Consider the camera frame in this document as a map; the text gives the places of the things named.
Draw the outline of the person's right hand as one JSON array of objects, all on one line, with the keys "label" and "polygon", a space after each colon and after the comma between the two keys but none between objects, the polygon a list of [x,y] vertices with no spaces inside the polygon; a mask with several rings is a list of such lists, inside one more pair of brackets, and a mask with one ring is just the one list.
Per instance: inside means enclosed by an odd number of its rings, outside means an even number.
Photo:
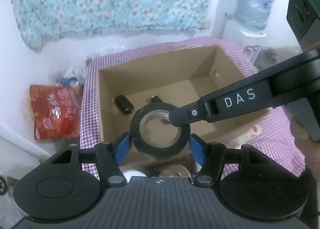
[{"label": "person's right hand", "polygon": [[313,177],[319,181],[319,142],[314,142],[310,139],[308,131],[291,118],[290,130],[295,138],[295,145],[305,157],[305,164],[311,170]]}]

